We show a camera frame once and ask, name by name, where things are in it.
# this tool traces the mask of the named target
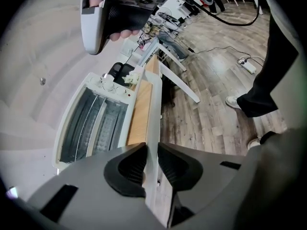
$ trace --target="black cable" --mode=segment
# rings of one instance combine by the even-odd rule
[[[247,59],[252,59],[253,61],[256,61],[255,59],[253,59],[252,57],[247,58]],[[256,61],[259,65],[261,65],[258,61]],[[263,65],[261,65],[263,67]]]
[[[214,14],[212,14],[212,13],[210,13],[209,11],[207,11],[206,9],[204,9],[202,6],[200,6],[200,5],[199,5],[197,2],[195,2],[194,0],[190,0],[190,1],[193,2],[194,5],[195,5],[196,7],[198,7],[200,10],[206,12],[206,13],[207,13],[208,15],[210,15],[211,17],[213,17],[213,18],[217,19],[218,21],[223,22],[223,23],[225,23],[225,24],[227,24],[227,25],[234,25],[234,26],[248,26],[248,25],[252,25],[252,24],[257,20],[257,18],[258,18],[258,16],[259,16],[259,9],[260,9],[259,0],[258,0],[258,4],[257,4],[257,14],[256,14],[256,17],[255,17],[251,22],[248,22],[248,23],[246,23],[246,24],[230,23],[230,22],[224,21],[224,20],[222,20],[221,18],[215,16]]]
[[[214,50],[214,49],[216,49],[216,48],[220,48],[220,49],[232,48],[233,50],[235,50],[235,51],[237,51],[237,52],[239,52],[239,53],[242,53],[242,54],[247,54],[247,55],[249,56],[249,58],[251,58],[251,55],[250,55],[249,53],[239,51],[239,50],[235,49],[235,48],[234,48],[234,47],[232,47],[232,46],[227,46],[227,47],[225,47],[225,48],[221,48],[221,47],[214,47],[214,48],[209,49],[209,50],[202,50],[202,51],[200,51],[200,52],[198,52],[198,53],[195,53],[195,52],[194,52],[194,54],[199,54],[199,53],[202,53],[202,52],[209,52],[209,51],[212,51],[212,50]]]
[[[232,47],[232,46],[227,46],[227,47],[224,47],[224,48],[221,48],[221,47],[214,47],[214,48],[212,48],[212,49],[209,49],[209,50],[202,50],[202,51],[196,53],[192,48],[190,48],[189,46],[187,46],[187,45],[180,39],[180,37],[178,37],[175,33],[172,33],[172,32],[169,30],[168,27],[166,27],[166,26],[163,25],[163,24],[162,24],[162,26],[164,26],[171,34],[175,35],[175,37],[178,38],[178,39],[188,48],[188,50],[189,50],[190,52],[194,53],[194,54],[199,54],[199,53],[202,53],[202,52],[209,52],[209,51],[212,51],[212,50],[214,50],[214,49],[216,49],[216,48],[220,48],[220,49],[232,48],[233,50],[235,50],[235,51],[237,51],[237,52],[239,52],[239,53],[248,55],[249,57],[246,58],[246,60],[249,59],[249,58],[251,58],[251,54],[246,53],[246,52],[243,52],[243,51],[239,51],[239,50],[235,49],[235,48]]]

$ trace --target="shoe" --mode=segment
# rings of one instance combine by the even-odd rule
[[[179,60],[179,62],[182,62],[182,61],[184,61],[186,58],[188,58],[188,57],[185,57],[185,58],[183,58],[183,59],[178,59],[178,60]]]
[[[259,138],[253,139],[248,143],[248,150],[251,149],[252,147],[259,145],[260,145],[260,139]]]
[[[241,107],[238,105],[238,103],[236,102],[237,100],[237,97],[235,96],[228,96],[226,97],[226,104],[232,108],[237,108],[237,109],[240,109],[241,110]]]

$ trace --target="wooden board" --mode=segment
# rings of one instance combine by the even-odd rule
[[[146,70],[159,74],[159,61],[156,55],[149,60],[146,65]],[[126,143],[127,145],[146,142],[152,91],[153,85],[145,80],[142,80],[134,106]]]

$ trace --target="hand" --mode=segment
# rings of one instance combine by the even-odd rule
[[[103,0],[89,0],[90,7],[97,7],[102,1]],[[117,41],[119,40],[120,37],[127,38],[130,37],[131,35],[137,35],[138,33],[139,30],[134,30],[134,31],[124,30],[120,33],[113,33],[112,35],[110,35],[110,39],[111,41]]]

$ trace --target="toaster knob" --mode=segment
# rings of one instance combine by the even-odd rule
[[[114,89],[114,84],[112,82],[105,82],[104,89],[107,91],[111,91]]]
[[[123,87],[117,87],[117,88],[116,88],[116,94],[118,94],[118,95],[123,95],[123,94],[125,94],[125,93],[126,93],[125,88],[123,88]]]

